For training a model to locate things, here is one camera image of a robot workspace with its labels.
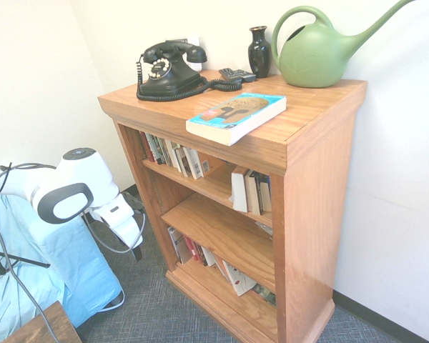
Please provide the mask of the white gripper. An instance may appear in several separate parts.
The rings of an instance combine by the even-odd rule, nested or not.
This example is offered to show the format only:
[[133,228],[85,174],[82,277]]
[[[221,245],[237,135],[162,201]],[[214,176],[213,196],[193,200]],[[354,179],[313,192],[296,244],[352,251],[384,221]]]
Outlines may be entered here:
[[101,207],[92,207],[94,219],[106,224],[129,248],[136,262],[142,260],[140,228],[134,211],[124,199],[113,199]]

